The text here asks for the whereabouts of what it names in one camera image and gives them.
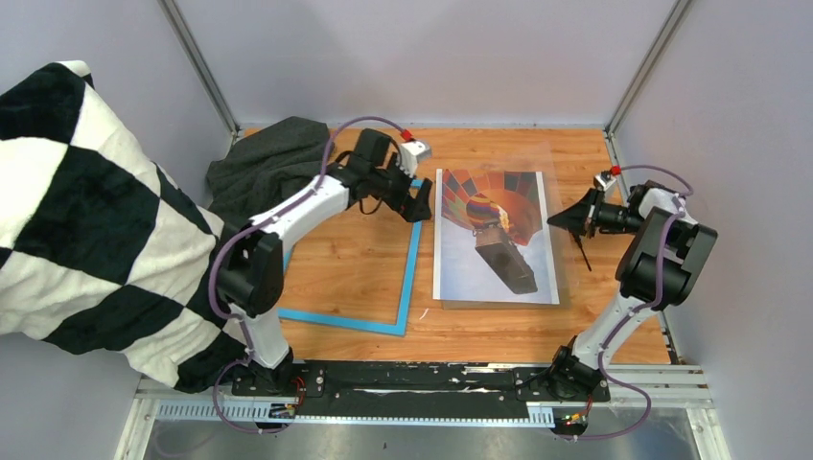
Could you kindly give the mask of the wooden photo frame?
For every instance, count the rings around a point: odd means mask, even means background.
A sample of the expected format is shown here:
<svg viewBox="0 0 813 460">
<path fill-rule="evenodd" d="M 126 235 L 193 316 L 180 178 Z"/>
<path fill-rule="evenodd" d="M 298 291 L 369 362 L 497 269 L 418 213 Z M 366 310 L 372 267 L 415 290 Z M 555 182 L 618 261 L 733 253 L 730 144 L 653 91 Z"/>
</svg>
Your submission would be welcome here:
<svg viewBox="0 0 813 460">
<path fill-rule="evenodd" d="M 285 257 L 280 317 L 295 325 L 401 336 L 421 223 L 373 198 L 328 218 Z"/>
</svg>

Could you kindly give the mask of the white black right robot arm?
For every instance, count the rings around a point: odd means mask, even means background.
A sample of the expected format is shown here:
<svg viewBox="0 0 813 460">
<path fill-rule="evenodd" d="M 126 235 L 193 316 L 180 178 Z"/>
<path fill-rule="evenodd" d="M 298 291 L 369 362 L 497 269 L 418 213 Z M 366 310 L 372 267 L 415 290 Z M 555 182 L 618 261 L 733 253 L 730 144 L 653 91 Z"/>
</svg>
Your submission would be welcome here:
<svg viewBox="0 0 813 460">
<path fill-rule="evenodd" d="M 633 238 L 616 268 L 612 301 L 539 376 L 552 398 L 582 401 L 596 395 L 612 357 L 642 322 L 685 301 L 718 233 L 692 218 L 677 192 L 652 180 L 633 187 L 625 205 L 608 203 L 603 190 L 591 188 L 547 222 L 575 239 L 598 233 Z"/>
</svg>

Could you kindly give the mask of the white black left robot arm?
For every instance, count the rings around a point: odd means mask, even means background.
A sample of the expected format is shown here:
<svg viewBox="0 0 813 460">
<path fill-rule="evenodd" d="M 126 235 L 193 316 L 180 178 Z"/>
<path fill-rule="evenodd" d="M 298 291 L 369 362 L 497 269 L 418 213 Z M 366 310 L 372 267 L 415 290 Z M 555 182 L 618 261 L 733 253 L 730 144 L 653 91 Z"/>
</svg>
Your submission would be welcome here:
<svg viewBox="0 0 813 460">
<path fill-rule="evenodd" d="M 213 312 L 238 322 L 247 361 L 260 368 L 257 383 L 271 396 L 293 384 L 290 345 L 276 304 L 284 286 L 284 259 L 293 247 L 328 219 L 372 197 L 409 223 L 428 220 L 432 182 L 412 187 L 430 145 L 402 131 L 402 139 L 371 128 L 361 131 L 353 149 L 325 164 L 302 190 L 241 226 L 226 238 L 210 270 Z"/>
</svg>

